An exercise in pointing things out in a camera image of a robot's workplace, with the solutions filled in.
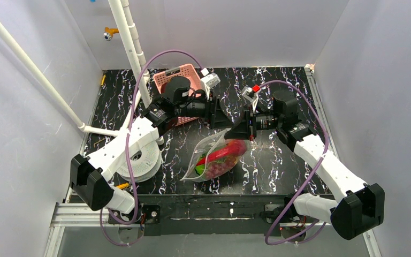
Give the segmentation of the purple toy grapes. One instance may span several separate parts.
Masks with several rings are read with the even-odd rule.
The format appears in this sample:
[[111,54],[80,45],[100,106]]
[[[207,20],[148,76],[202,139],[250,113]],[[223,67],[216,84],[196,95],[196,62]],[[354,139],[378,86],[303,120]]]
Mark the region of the purple toy grapes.
[[209,162],[204,170],[205,179],[213,179],[230,171],[237,163],[236,157],[228,157]]

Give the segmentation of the clear polka dot zip bag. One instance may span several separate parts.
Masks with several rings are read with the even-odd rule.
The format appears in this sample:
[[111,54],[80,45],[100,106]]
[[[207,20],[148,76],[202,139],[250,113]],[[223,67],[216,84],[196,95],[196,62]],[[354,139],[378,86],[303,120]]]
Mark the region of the clear polka dot zip bag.
[[229,172],[236,166],[249,150],[250,143],[247,140],[225,139],[228,130],[210,135],[195,146],[182,181],[205,182]]

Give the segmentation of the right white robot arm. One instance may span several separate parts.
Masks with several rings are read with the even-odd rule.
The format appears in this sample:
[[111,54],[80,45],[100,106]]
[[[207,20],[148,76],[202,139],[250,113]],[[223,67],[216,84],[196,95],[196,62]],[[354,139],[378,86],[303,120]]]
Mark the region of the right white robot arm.
[[333,199],[300,189],[284,198],[284,207],[264,211],[272,228],[282,219],[311,217],[333,226],[339,236],[351,240],[384,222],[385,192],[380,185],[366,183],[325,148],[319,135],[299,118],[298,100],[292,92],[274,93],[271,109],[243,109],[225,139],[253,140],[256,132],[275,130],[279,140],[315,169],[330,189]]

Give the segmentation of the green toy vegetable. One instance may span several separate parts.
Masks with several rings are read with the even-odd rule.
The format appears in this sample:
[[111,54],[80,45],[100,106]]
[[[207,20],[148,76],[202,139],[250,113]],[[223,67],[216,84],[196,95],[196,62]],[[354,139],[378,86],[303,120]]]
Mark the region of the green toy vegetable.
[[194,167],[194,172],[198,176],[202,176],[208,171],[209,162],[207,161],[207,154],[202,154],[198,160],[198,163]]

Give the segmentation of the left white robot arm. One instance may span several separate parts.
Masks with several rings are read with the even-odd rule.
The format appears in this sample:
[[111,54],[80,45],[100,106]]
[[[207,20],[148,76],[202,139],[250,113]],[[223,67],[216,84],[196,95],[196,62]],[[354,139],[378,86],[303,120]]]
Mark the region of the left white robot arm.
[[133,211],[136,198],[109,185],[109,181],[132,155],[174,127],[178,117],[200,118],[209,129],[232,127],[232,121],[212,92],[220,83],[218,75],[206,75],[200,82],[202,88],[191,93],[187,78],[171,78],[164,91],[153,98],[124,132],[99,150],[87,156],[78,154],[71,160],[70,187],[91,210],[110,208],[124,214]]

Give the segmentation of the red toy chili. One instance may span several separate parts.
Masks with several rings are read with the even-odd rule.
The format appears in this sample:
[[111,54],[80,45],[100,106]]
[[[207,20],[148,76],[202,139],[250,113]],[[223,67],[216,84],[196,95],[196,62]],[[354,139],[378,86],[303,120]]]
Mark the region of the red toy chili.
[[207,161],[215,161],[227,156],[241,156],[247,151],[247,144],[243,140],[231,140],[223,148],[207,154]]

